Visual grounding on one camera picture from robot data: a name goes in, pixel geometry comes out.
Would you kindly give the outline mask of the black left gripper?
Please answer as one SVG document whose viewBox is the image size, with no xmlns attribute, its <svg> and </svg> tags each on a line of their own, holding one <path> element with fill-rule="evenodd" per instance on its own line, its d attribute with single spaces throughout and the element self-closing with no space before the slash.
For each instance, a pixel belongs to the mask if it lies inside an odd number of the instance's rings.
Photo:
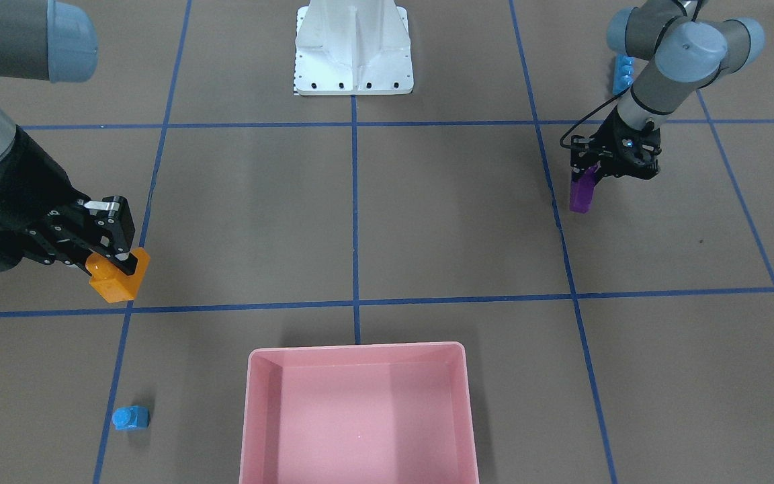
<svg viewBox="0 0 774 484">
<path fill-rule="evenodd" d="M 571 198 L 592 199 L 604 177 L 648 180 L 658 174 L 660 128 L 654 118 L 648 118 L 635 129 L 614 108 L 593 135 L 572 135 L 569 150 Z"/>
</svg>

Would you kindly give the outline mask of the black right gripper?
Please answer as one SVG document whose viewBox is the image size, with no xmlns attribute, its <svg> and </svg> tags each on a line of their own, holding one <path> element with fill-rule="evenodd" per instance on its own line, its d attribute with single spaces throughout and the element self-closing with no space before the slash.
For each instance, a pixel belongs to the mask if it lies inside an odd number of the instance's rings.
<svg viewBox="0 0 774 484">
<path fill-rule="evenodd" d="M 90 247 L 82 234 L 86 212 L 65 170 L 22 128 L 0 158 L 0 272 L 25 257 L 49 266 L 55 261 L 83 268 Z M 84 203 L 94 234 L 90 246 L 126 276 L 135 274 L 135 224 L 125 196 Z"/>
</svg>

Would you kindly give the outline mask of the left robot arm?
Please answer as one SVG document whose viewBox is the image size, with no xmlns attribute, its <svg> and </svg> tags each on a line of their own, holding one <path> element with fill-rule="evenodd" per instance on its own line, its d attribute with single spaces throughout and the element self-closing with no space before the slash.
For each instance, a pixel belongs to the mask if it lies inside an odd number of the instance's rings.
<svg viewBox="0 0 774 484">
<path fill-rule="evenodd" d="M 662 125 L 693 92 L 737 73 L 764 51 L 766 33 L 756 19 L 702 21 L 701 7 L 701 1 L 647 1 L 611 19 L 608 47 L 646 65 L 615 93 L 615 107 L 593 135 L 562 135 L 561 145 L 570 153 L 571 211 L 589 211 L 594 190 L 606 177 L 655 177 Z"/>
</svg>

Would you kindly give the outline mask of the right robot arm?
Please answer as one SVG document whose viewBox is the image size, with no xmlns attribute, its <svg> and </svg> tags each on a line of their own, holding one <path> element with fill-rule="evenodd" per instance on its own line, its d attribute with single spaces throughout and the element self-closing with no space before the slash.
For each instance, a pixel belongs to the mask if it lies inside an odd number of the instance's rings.
<svg viewBox="0 0 774 484">
<path fill-rule="evenodd" d="M 98 64 L 95 25 L 62 1 L 0 1 L 0 77 L 82 83 Z M 86 269 L 90 257 L 133 276 L 147 263 L 131 252 L 135 227 L 127 199 L 99 201 L 0 106 L 0 272 L 31 259 Z"/>
</svg>

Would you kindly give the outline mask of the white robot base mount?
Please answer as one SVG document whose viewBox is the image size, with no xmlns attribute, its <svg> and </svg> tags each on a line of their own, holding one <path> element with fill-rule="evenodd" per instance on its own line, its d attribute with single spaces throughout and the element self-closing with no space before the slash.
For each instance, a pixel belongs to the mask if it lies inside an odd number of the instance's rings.
<svg viewBox="0 0 774 484">
<path fill-rule="evenodd" d="M 411 27 L 393 1 L 310 1 L 296 13 L 293 89 L 301 96 L 414 91 Z"/>
</svg>

